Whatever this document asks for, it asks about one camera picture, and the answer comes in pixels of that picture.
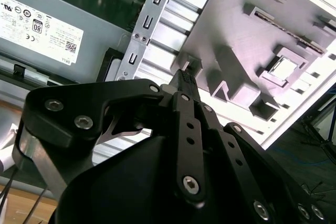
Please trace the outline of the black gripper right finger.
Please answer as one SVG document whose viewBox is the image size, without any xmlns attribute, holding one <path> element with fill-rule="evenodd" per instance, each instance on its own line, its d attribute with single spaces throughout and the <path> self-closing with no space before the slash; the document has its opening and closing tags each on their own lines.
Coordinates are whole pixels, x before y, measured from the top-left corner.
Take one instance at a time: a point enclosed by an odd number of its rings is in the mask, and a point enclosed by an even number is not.
<svg viewBox="0 0 336 224">
<path fill-rule="evenodd" d="M 215 111 L 200 99 L 195 78 L 186 75 L 195 100 L 207 150 L 206 216 L 219 223 L 327 223 L 328 217 L 302 187 L 235 123 L 221 125 Z"/>
</svg>

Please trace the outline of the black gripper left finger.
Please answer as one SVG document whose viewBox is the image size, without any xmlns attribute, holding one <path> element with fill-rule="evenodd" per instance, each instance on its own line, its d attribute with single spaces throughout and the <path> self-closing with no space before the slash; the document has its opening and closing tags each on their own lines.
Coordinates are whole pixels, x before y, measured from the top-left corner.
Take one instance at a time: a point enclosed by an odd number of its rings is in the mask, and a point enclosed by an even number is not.
<svg viewBox="0 0 336 224">
<path fill-rule="evenodd" d="M 166 86 L 147 79 L 72 84 L 31 91 L 20 149 L 61 198 L 79 175 L 152 137 L 173 144 L 176 185 L 190 205 L 205 200 L 201 123 L 178 70 Z"/>
</svg>

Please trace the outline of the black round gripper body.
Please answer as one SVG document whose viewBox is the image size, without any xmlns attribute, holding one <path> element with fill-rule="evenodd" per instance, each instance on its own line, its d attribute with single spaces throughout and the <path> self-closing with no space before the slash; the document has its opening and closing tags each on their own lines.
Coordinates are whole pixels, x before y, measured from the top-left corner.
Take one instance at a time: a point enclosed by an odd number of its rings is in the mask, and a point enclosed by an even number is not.
<svg viewBox="0 0 336 224">
<path fill-rule="evenodd" d="M 200 209 L 176 185 L 173 147 L 152 137 L 87 170 L 64 191 L 55 223 L 255 223 L 213 134 L 203 134 L 206 192 Z"/>
</svg>

